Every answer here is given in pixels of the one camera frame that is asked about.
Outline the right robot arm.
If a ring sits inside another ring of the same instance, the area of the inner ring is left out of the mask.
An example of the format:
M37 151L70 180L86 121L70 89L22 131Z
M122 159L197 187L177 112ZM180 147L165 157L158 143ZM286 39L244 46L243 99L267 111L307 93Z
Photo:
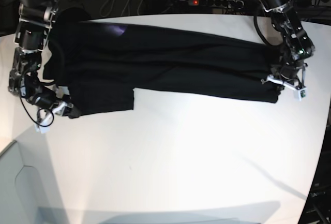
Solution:
M50 115L69 116L74 106L69 96L57 97L49 87L57 83L41 82L41 53L49 42L56 21L58 0L19 0L19 22L14 37L15 49L8 90Z

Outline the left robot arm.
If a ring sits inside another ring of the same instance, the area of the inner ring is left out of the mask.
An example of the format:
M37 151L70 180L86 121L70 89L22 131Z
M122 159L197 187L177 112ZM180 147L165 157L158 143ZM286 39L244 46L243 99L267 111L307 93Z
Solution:
M295 0L259 0L259 8L270 14L272 26L282 35L278 46L280 57L272 65L272 72L262 82L272 82L289 88L300 97L306 96L307 63L315 46L304 30L295 10Z

